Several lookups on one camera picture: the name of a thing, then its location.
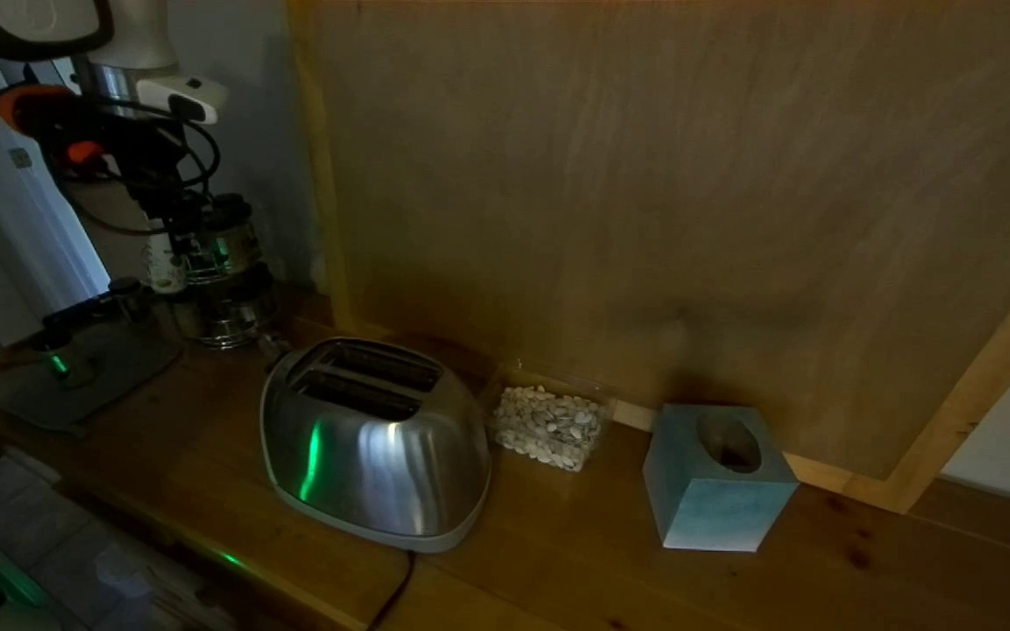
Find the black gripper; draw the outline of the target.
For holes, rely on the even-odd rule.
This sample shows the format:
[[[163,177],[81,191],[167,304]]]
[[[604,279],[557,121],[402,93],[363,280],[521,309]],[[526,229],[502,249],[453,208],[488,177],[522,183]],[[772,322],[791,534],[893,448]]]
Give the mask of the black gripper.
[[[259,279],[253,204],[218,194],[222,147],[204,122],[153,104],[87,104],[87,138],[104,150],[96,177],[116,180],[143,211],[143,279],[159,296],[234,290]]]

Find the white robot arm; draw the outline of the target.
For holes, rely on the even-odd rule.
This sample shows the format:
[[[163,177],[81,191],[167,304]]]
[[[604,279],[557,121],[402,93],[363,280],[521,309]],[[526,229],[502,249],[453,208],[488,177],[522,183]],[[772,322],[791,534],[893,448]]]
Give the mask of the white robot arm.
[[[211,290],[259,272],[249,204],[213,194],[211,127],[228,93],[191,73],[166,0],[0,0],[0,61],[69,61],[79,86],[0,87],[0,122],[35,140],[58,183],[120,183],[148,214],[159,296]]]

